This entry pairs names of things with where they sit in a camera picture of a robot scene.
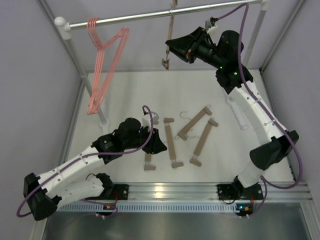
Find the tan clip hanger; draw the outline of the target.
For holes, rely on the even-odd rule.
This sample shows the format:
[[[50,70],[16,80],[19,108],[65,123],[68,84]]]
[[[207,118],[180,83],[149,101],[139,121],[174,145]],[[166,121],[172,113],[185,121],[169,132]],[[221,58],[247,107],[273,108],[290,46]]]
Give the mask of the tan clip hanger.
[[[177,5],[178,5],[178,0],[172,0],[172,3],[170,4],[170,10],[173,11],[177,7]],[[175,20],[175,16],[171,15],[170,21],[169,21],[169,27],[168,27],[168,35],[167,35],[168,40],[172,39],[174,20]],[[169,70],[170,69],[170,58],[169,58],[170,47],[169,46],[166,46],[165,54],[166,54],[165,59],[164,58],[161,59],[161,64],[166,70]]]
[[[165,135],[167,139],[167,145],[168,145],[168,152],[169,152],[169,158],[171,161],[171,167],[173,169],[177,169],[180,167],[184,166],[184,163],[181,161],[177,161],[177,156],[176,156],[176,150],[175,150],[175,145],[174,145],[174,138],[173,138],[173,133],[170,124],[173,123],[175,120],[173,118],[168,118],[165,117],[163,119],[164,123],[164,130],[165,130]]]
[[[198,157],[201,155],[202,150],[204,148],[204,145],[206,143],[206,140],[210,134],[210,131],[212,129],[212,127],[218,127],[219,124],[211,117],[206,126],[204,127],[204,130],[199,138],[199,141],[195,147],[195,150],[193,151],[193,157],[190,159],[190,163],[197,166],[197,167],[201,167],[202,163],[198,160]]]
[[[143,168],[145,172],[156,170],[156,166],[151,164],[151,160],[152,160],[152,154],[146,153],[144,157],[144,168]]]

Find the tan clip hanger angled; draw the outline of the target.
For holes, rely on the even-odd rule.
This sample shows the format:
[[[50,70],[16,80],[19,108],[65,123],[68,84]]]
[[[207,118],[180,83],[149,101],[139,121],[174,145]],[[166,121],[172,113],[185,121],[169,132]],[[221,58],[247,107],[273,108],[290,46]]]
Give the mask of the tan clip hanger angled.
[[[211,116],[212,112],[210,110],[211,105],[205,106],[202,110],[200,110],[174,137],[175,140],[183,139],[187,140],[187,132],[204,116]]]

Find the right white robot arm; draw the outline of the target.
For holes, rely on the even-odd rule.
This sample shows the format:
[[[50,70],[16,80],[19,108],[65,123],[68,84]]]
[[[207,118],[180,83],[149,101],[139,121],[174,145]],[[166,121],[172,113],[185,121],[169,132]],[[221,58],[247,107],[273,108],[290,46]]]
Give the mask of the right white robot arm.
[[[222,33],[213,43],[207,31],[198,27],[192,33],[165,42],[171,53],[186,63],[199,59],[216,68],[215,77],[225,93],[240,107],[253,127],[260,146],[249,152],[250,161],[229,185],[227,196],[243,199],[258,185],[264,173],[297,151],[298,133],[279,123],[258,94],[253,76],[242,64],[242,34],[233,30]]]

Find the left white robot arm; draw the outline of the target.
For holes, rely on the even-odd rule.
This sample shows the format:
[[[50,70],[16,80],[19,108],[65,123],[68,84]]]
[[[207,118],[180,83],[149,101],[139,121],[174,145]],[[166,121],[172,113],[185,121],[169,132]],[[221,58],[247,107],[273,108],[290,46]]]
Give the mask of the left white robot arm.
[[[98,173],[92,180],[82,182],[77,179],[139,150],[155,155],[166,151],[167,147],[157,128],[127,118],[112,133],[100,136],[71,160],[39,175],[28,174],[24,178],[23,196],[30,215],[35,221],[41,221],[62,206],[78,200],[109,199],[113,195],[113,182],[107,174]]]

